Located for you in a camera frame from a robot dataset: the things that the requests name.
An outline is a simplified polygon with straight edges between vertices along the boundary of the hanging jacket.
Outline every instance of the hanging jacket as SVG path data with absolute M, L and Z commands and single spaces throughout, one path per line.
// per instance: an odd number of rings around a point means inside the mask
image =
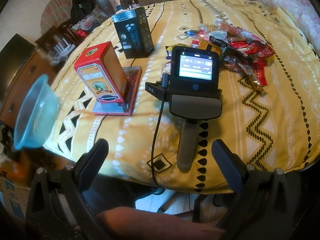
M 93 0 L 72 0 L 70 16 L 73 24 L 81 21 L 94 9 L 95 1 Z

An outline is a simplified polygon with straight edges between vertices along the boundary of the patterned bedsheet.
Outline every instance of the patterned bedsheet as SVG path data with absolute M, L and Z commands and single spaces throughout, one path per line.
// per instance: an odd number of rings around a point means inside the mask
M 190 44 L 184 31 L 219 18 L 265 39 L 276 52 L 266 68 L 266 95 L 253 91 L 246 78 L 220 73 L 223 109 L 218 119 L 201 122 L 189 173 L 176 167 L 182 121 L 165 105 L 156 141 L 155 167 L 163 187 L 204 194 L 228 191 L 211 154 L 213 140 L 222 138 L 245 163 L 266 171 L 276 167 L 299 170 L 319 155 L 320 63 L 303 33 L 277 8 L 245 0 L 177 0 L 145 7 L 155 51 L 149 58 L 126 59 L 111 19 L 106 20 L 72 53 L 52 84 L 59 98 L 57 119 L 44 147 L 77 161 L 98 138 L 109 142 L 100 172 L 152 184 L 150 152 L 161 102 L 145 92 L 145 82 L 159 80 L 165 46 Z M 112 41 L 122 66 L 140 65 L 142 78 L 132 117 L 95 116 L 95 98 L 73 69 L 81 52 Z

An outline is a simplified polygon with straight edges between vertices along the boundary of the device screen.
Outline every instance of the device screen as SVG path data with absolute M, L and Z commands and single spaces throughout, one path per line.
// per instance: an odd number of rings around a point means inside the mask
M 212 56 L 183 51 L 179 76 L 212 80 Z

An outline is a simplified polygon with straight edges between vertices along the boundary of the drawer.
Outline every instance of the drawer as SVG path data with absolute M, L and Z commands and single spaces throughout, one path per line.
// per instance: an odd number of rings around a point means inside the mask
M 48 75 L 49 84 L 56 76 L 49 63 L 42 59 L 39 53 L 35 53 L 16 74 L 0 113 L 0 119 L 11 128 L 15 127 L 20 107 L 29 89 L 42 74 Z

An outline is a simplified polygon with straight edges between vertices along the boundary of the hand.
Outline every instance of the hand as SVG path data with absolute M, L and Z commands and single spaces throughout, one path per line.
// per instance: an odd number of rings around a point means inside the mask
M 118 207 L 97 215 L 106 228 L 121 239 L 131 240 L 218 240 L 224 231 L 214 223 L 199 224 L 177 216 Z

